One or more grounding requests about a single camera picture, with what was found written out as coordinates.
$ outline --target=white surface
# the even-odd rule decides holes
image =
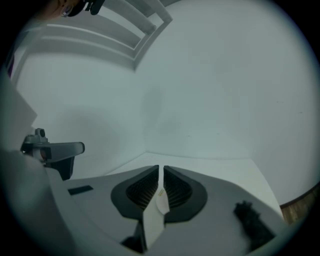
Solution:
[[[152,199],[150,200],[148,206],[143,211],[143,230],[147,248],[150,248],[152,246],[152,244],[157,240],[157,238],[165,229],[165,216],[159,211],[157,206],[157,197],[163,187],[164,169],[163,166],[159,166],[158,188],[154,193]]]
[[[183,168],[232,182],[254,195],[282,216],[281,209],[274,193],[251,159],[209,160],[144,153],[124,166],[108,173],[108,175],[127,172],[143,166],[154,165],[159,165],[159,169],[161,170],[159,174],[162,173],[162,178],[159,176],[159,180],[162,179],[162,183],[163,166]]]
[[[183,0],[167,10],[173,21],[136,73],[72,54],[27,59],[18,90],[38,114],[33,126],[51,142],[85,143],[72,178],[147,151],[252,159],[280,204],[313,187],[319,67],[295,25],[262,1]]]
[[[0,149],[20,151],[37,114],[14,88],[7,70],[0,68]]]

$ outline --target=wooden floor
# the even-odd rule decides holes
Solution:
[[[299,200],[289,205],[285,205],[285,207],[281,206],[285,222],[290,225],[308,215],[319,196],[319,187],[320,185],[317,185],[316,187],[311,189],[305,196],[299,198]]]

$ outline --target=black vent grille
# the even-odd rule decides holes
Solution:
[[[163,185],[168,196],[170,210],[187,202],[193,192],[187,182],[167,170],[164,170]]]
[[[125,193],[141,209],[145,209],[158,189],[159,172],[153,171],[130,185]]]

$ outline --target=air vent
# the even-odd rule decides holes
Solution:
[[[141,209],[146,209],[158,188],[159,172],[153,171],[126,189],[127,197]]]

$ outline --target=white wall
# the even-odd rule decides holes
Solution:
[[[257,1],[182,0],[167,9],[173,22],[137,70],[147,151],[252,158],[280,204],[314,186],[319,70],[293,23]]]
[[[173,22],[136,73],[68,54],[27,60],[18,89],[38,113],[34,126],[51,142],[86,145],[74,178],[147,150],[252,158],[280,204],[314,186],[319,80],[294,25],[254,1],[182,0],[167,9]]]
[[[49,142],[81,141],[72,178],[104,175],[145,152],[137,76],[120,66],[68,54],[30,56],[18,90]]]

